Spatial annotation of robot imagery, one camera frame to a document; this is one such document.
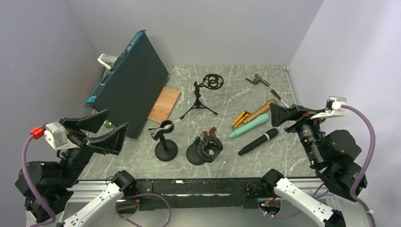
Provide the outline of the black shock-mount desk stand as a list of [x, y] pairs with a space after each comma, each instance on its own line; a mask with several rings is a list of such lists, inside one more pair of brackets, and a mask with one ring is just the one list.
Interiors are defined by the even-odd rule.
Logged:
[[186, 158], [193, 165], [212, 163], [223, 150], [222, 142], [215, 136], [196, 137], [186, 150]]

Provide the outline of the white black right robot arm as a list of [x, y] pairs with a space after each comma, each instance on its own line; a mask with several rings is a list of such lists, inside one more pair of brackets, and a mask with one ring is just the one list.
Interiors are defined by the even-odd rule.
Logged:
[[[361, 153], [354, 137], [347, 130], [335, 130], [327, 135], [320, 124], [328, 118], [341, 117], [346, 110], [353, 111], [366, 124], [370, 134], [367, 157], [362, 166], [355, 162]], [[329, 99], [324, 109], [313, 110], [300, 105], [290, 108], [270, 104], [271, 124], [293, 124], [287, 133], [296, 133], [307, 154], [311, 168], [323, 185], [334, 196], [340, 209], [321, 204], [317, 199], [295, 187], [275, 169], [269, 170], [260, 180], [261, 192], [266, 196], [277, 195], [286, 199], [321, 227], [374, 227], [373, 211], [360, 198], [366, 191], [366, 170], [375, 150], [375, 131], [367, 117], [356, 108]]]

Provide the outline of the mint green microphone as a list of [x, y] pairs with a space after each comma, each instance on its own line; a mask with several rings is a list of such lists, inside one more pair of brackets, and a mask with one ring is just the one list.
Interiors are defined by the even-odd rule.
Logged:
[[242, 126], [241, 128], [233, 131], [231, 134], [229, 134], [229, 138], [233, 139], [236, 138], [246, 132], [248, 132], [249, 130], [263, 124], [266, 123], [268, 121], [270, 117], [268, 116], [268, 114], [264, 113], [261, 114], [260, 116], [256, 117], [254, 120], [250, 121], [249, 123], [247, 123], [246, 125]]

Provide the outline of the black microphone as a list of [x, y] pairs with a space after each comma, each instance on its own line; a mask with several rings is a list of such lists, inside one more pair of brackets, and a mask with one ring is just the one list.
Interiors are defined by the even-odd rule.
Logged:
[[278, 134], [279, 134], [279, 131], [276, 128], [272, 128], [272, 129], [266, 131], [263, 135], [261, 135], [260, 137], [258, 137], [257, 139], [255, 139], [254, 141], [252, 141], [251, 143], [246, 145], [245, 147], [243, 147], [238, 152], [238, 155], [242, 156], [242, 155], [245, 155], [245, 154], [249, 153], [253, 149], [255, 149], [258, 146], [260, 146], [261, 144], [263, 144], [263, 143], [275, 138]]

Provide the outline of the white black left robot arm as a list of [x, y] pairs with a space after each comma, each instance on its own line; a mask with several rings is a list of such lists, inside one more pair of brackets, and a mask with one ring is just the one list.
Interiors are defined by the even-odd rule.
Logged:
[[[79, 117], [63, 117], [57, 122], [33, 128], [26, 139], [21, 154], [21, 170], [15, 183], [25, 197], [25, 208], [35, 218], [35, 226], [77, 227], [87, 225], [100, 215], [110, 202], [131, 198], [138, 192], [136, 179], [127, 171], [118, 171], [101, 194], [71, 218], [59, 222], [56, 216], [65, 210], [73, 195], [71, 190], [78, 183], [84, 168], [97, 154], [119, 155], [123, 148], [128, 122], [108, 133], [89, 137], [104, 124], [109, 110]], [[27, 149], [32, 140], [44, 137], [56, 151], [55, 161], [27, 161]]]

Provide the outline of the black clip desk mic stand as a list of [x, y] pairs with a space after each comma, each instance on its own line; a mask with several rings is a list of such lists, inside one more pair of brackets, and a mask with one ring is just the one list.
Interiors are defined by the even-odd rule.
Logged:
[[149, 126], [148, 131], [153, 140], [158, 140], [155, 147], [155, 155], [157, 159], [163, 162], [173, 160], [178, 154], [178, 146], [172, 140], [167, 140], [165, 134], [169, 134], [174, 130], [174, 123], [172, 120], [163, 120], [157, 126]]

